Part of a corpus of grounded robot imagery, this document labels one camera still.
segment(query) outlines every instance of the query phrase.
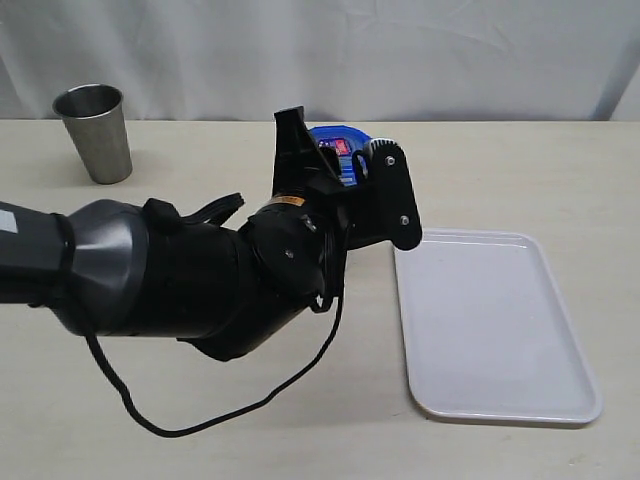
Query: white curtain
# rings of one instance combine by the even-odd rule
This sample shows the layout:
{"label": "white curtain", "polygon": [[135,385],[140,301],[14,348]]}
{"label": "white curtain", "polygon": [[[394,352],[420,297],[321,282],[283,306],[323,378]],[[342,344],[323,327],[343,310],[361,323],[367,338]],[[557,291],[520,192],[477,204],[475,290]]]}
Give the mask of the white curtain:
{"label": "white curtain", "polygon": [[0,0],[0,117],[103,82],[142,119],[640,119],[638,38],[638,0]]}

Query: blue object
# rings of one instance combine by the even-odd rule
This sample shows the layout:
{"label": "blue object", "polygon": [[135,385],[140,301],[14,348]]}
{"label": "blue object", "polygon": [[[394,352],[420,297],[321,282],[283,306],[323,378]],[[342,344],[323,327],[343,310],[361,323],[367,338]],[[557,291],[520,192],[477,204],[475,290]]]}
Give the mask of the blue object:
{"label": "blue object", "polygon": [[[338,153],[340,159],[340,180],[345,186],[357,185],[353,163],[351,157],[356,150],[362,150],[364,144],[371,139],[369,135],[357,128],[346,125],[328,125],[323,127],[313,127],[309,130],[314,140],[320,147],[332,147]],[[363,160],[363,170],[366,172],[367,166]]]}

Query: stainless steel cup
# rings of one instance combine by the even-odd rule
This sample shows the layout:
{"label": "stainless steel cup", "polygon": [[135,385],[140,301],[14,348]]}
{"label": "stainless steel cup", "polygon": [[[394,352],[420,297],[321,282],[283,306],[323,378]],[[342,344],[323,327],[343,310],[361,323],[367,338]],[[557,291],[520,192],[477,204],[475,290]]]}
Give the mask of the stainless steel cup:
{"label": "stainless steel cup", "polygon": [[53,102],[53,111],[62,118],[96,183],[121,182],[133,170],[122,100],[117,88],[92,84],[67,90]]}

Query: white label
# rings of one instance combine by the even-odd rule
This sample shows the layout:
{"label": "white label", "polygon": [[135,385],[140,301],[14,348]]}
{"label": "white label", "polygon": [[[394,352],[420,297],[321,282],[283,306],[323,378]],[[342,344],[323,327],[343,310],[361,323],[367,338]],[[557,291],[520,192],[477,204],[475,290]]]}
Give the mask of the white label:
{"label": "white label", "polygon": [[18,233],[18,225],[16,225],[16,217],[13,212],[0,210],[0,231]]}

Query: white table surface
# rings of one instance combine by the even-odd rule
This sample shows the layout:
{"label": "white table surface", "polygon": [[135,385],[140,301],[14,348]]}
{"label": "white table surface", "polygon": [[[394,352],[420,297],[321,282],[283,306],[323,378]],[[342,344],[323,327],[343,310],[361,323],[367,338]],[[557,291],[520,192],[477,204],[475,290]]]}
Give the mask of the white table surface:
{"label": "white table surface", "polygon": [[[605,401],[579,430],[445,424],[407,391],[392,251],[355,252],[339,335],[267,408],[165,440],[135,425],[82,339],[53,314],[0,307],[3,479],[640,478],[640,125],[356,124],[404,147],[426,227],[517,231],[544,247]],[[90,183],[57,121],[0,122],[0,198],[71,213],[155,196],[191,213],[240,191],[239,226],[268,197],[270,123],[128,124],[135,172]],[[262,398],[305,364],[332,315],[303,314],[217,363],[172,340],[103,345],[143,412],[181,427]]]}

